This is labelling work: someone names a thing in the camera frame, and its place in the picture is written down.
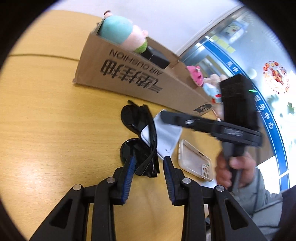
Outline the grey right sleeve forearm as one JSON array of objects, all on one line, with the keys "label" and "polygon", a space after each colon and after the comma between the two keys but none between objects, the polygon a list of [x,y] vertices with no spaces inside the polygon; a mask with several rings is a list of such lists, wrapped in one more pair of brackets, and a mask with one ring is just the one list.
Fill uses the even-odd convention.
[{"label": "grey right sleeve forearm", "polygon": [[251,183],[239,188],[233,196],[265,238],[272,240],[280,229],[283,197],[280,193],[270,193],[265,189],[260,170],[256,168]]}]

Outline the right hand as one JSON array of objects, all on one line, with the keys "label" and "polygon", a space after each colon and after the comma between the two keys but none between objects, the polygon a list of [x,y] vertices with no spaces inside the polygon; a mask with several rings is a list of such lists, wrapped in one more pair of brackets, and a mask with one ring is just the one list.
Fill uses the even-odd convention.
[{"label": "right hand", "polygon": [[232,184],[232,174],[229,168],[241,170],[241,177],[239,181],[239,188],[247,186],[254,179],[255,173],[255,160],[246,152],[240,157],[231,157],[229,165],[223,156],[223,152],[220,152],[216,158],[216,182],[218,185],[222,185],[225,188],[229,188]]}]

